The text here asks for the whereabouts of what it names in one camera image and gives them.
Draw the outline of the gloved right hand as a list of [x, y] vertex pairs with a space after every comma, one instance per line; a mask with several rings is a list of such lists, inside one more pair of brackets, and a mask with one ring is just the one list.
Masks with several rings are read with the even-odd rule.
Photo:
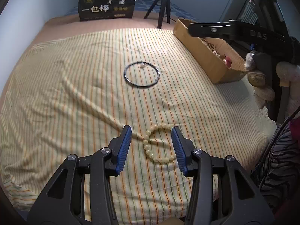
[[[247, 71], [248, 82], [253, 86], [255, 102], [258, 109], [263, 109], [267, 103], [275, 98], [275, 92], [271, 86], [267, 84], [267, 76], [257, 69], [255, 62], [258, 59], [267, 57], [264, 53], [249, 52], [246, 55], [244, 67]], [[291, 116], [299, 107], [299, 66], [289, 62], [280, 62], [277, 64], [276, 73], [280, 80], [290, 83], [289, 98], [286, 109], [286, 116]]]

